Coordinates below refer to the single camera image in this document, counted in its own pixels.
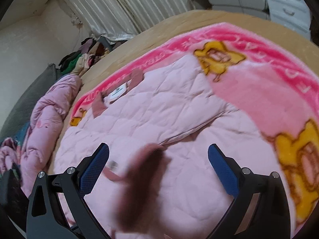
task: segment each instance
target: ceiling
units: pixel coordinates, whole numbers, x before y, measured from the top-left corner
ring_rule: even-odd
[[[47,1],[48,0],[13,0],[0,21],[0,29],[17,21],[40,15]]]

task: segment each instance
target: white wall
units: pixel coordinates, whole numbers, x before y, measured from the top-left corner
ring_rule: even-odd
[[[79,29],[71,23],[71,18],[59,7],[56,0],[47,2],[47,7],[41,17],[68,54],[73,51],[74,47],[78,48],[82,40],[90,36],[83,26]]]
[[[41,16],[0,31],[0,128],[27,87],[49,63],[58,65],[66,52]]]

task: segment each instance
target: green cloth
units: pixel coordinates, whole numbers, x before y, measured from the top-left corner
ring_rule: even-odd
[[[72,72],[72,70],[75,68],[75,65],[77,64],[78,59],[82,56],[82,54],[79,54],[74,60],[72,60],[69,63],[69,66],[63,71],[61,72],[61,74],[67,74]]]

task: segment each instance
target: cartoon print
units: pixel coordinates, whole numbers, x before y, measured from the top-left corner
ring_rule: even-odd
[[[206,75],[210,72],[216,75],[214,82],[220,80],[221,74],[225,73],[228,67],[246,59],[243,54],[229,51],[222,41],[207,42],[202,50],[195,50],[194,55],[198,57]]]
[[[82,113],[82,116],[81,117],[73,117],[70,121],[70,126],[76,127],[77,125],[79,125],[80,121],[85,117],[85,114],[87,113],[87,111],[84,111],[82,108],[79,109],[79,112]]]
[[[287,178],[291,197],[296,206],[297,225],[310,216],[319,199],[319,132],[310,119],[297,138],[280,133],[267,137],[278,154],[279,163]]]

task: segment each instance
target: pile of clothes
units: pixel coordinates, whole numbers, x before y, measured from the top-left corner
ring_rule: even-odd
[[[78,51],[62,58],[59,63],[60,72],[63,75],[72,73],[81,77],[100,60],[101,56],[109,53],[109,49],[105,48],[102,43],[93,38],[86,38],[81,42]]]

